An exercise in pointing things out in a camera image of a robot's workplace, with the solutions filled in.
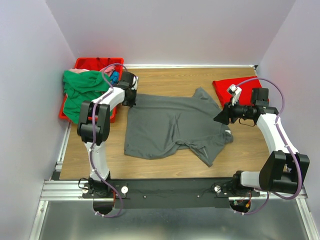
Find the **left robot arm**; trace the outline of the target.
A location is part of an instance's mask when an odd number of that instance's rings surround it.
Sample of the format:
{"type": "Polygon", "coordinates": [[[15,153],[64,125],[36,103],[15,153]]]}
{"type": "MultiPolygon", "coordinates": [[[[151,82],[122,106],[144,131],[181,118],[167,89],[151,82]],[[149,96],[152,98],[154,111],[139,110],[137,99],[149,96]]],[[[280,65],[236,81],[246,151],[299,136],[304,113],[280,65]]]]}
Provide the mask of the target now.
{"type": "Polygon", "coordinates": [[[115,85],[108,82],[108,90],[101,96],[81,104],[77,134],[86,147],[90,165],[87,183],[81,187],[85,197],[107,198],[115,193],[106,182],[110,177],[106,160],[110,113],[118,105],[133,107],[136,104],[138,79],[135,74],[126,71],[115,85]]]}

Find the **grey t shirt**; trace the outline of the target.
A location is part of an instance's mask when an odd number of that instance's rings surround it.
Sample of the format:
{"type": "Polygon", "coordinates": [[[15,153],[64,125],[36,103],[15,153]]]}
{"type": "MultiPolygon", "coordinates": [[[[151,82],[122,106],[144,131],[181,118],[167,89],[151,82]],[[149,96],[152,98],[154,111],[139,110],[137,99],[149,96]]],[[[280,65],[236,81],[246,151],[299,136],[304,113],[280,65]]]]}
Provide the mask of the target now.
{"type": "Polygon", "coordinates": [[[190,149],[211,167],[234,140],[227,125],[214,121],[220,112],[201,87],[191,97],[138,94],[128,110],[124,154],[156,160],[190,149]]]}

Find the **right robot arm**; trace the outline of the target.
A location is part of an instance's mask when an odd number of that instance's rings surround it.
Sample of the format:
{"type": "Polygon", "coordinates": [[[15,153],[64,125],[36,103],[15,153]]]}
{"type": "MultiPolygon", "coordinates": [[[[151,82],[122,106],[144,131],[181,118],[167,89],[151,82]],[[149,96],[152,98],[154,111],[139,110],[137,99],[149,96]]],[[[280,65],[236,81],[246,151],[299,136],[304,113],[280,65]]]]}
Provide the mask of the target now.
{"type": "Polygon", "coordinates": [[[230,191],[241,196],[250,188],[272,192],[283,199],[297,197],[310,160],[293,146],[282,126],[280,113],[269,106],[269,90],[253,88],[250,105],[239,104],[242,93],[239,86],[232,84],[227,92],[231,95],[230,101],[224,104],[214,121],[228,125],[240,120],[252,120],[261,131],[269,151],[269,157],[260,171],[238,170],[233,175],[230,191]]]}

